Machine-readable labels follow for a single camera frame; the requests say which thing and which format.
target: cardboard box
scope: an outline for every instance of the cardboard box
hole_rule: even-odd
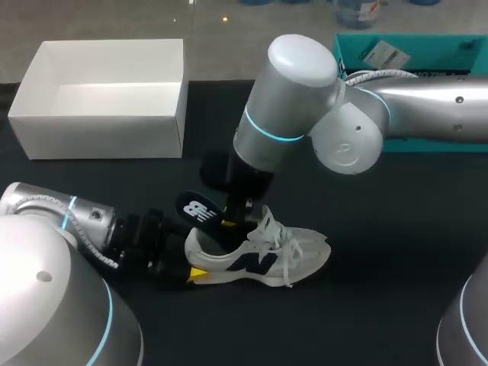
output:
[[[179,158],[183,40],[43,42],[8,119],[29,159]]]

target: sneaker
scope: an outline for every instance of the sneaker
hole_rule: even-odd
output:
[[[318,271],[330,256],[326,237],[317,231],[285,227],[268,207],[263,219],[231,253],[203,231],[192,229],[185,242],[187,260],[208,275],[195,284],[222,284],[251,278],[268,286],[288,286]]]

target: shoe sole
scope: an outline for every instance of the shoe sole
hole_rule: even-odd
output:
[[[325,250],[320,256],[321,258],[320,266],[311,268],[309,271],[302,272],[300,273],[300,275],[297,275],[295,277],[290,277],[290,284],[294,284],[298,281],[302,281],[305,278],[313,275],[318,270],[320,270],[329,259],[330,252],[331,252],[330,246],[327,245],[327,250]],[[244,278],[260,281],[269,287],[282,287],[286,285],[284,283],[284,278],[270,277],[267,276],[266,274],[251,273],[251,272],[247,272],[246,270],[209,272],[209,275],[207,277],[196,280],[194,283],[195,284],[225,284],[227,282],[242,280]]]

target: n logo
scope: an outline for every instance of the n logo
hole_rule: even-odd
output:
[[[190,202],[190,204],[183,208],[183,211],[192,217],[196,217],[201,223],[217,215],[198,201]]]
[[[269,268],[276,262],[276,259],[278,259],[276,254],[269,253],[259,263],[258,253],[243,254],[228,267],[227,271],[240,271],[241,269],[245,269],[247,272],[266,275]]]

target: teal box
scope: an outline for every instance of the teal box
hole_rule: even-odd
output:
[[[363,59],[383,40],[407,53],[403,67],[420,77],[442,75],[488,76],[488,43],[483,35],[462,34],[337,34],[334,57],[338,77],[359,70],[372,70]],[[488,153],[488,144],[443,143],[421,139],[385,140],[389,153]]]

